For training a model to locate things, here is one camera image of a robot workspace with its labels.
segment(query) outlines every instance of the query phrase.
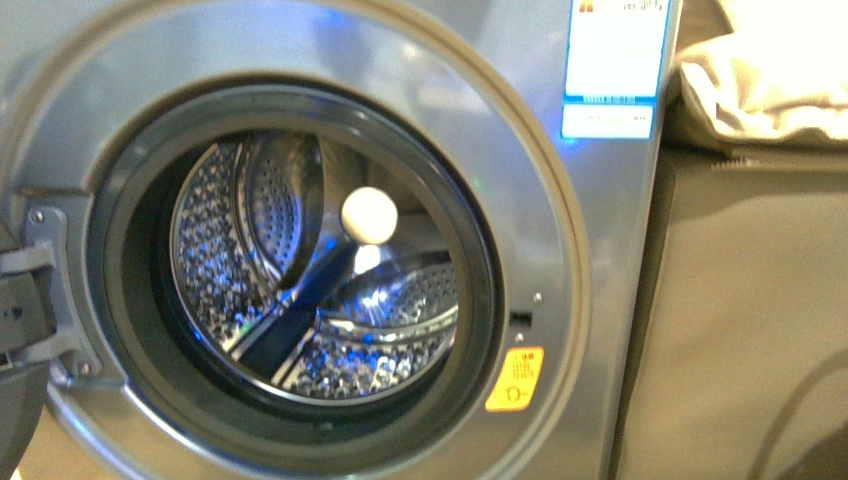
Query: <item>white fabric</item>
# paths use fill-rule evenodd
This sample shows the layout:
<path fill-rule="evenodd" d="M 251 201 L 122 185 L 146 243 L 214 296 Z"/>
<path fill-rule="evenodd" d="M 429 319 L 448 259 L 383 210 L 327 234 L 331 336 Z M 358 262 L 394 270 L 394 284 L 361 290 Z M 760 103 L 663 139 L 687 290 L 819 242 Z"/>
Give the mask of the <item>white fabric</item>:
<path fill-rule="evenodd" d="M 848 140 L 846 44 L 755 29 L 694 45 L 677 58 L 686 110 L 719 141 Z"/>
<path fill-rule="evenodd" d="M 848 18 L 845 0 L 718 0 L 718 3 L 735 32 L 771 30 L 798 36 L 810 31 L 827 31 L 833 34 L 843 30 Z"/>
<path fill-rule="evenodd" d="M 734 33 L 676 58 L 670 137 L 715 144 L 848 140 L 848 2 L 717 0 Z"/>

